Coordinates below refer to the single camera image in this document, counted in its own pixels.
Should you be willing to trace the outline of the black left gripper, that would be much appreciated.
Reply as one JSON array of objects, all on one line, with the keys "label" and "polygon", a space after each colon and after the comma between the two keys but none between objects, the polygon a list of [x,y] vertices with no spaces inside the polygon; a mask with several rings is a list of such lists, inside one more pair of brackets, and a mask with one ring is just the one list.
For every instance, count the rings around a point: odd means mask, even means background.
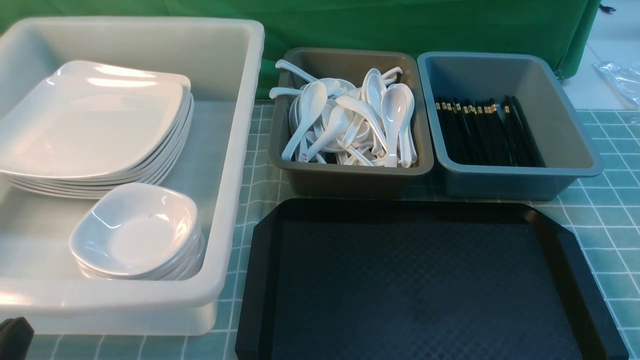
[{"label": "black left gripper", "polygon": [[5,319],[0,324],[0,359],[25,360],[34,334],[25,317]]}]

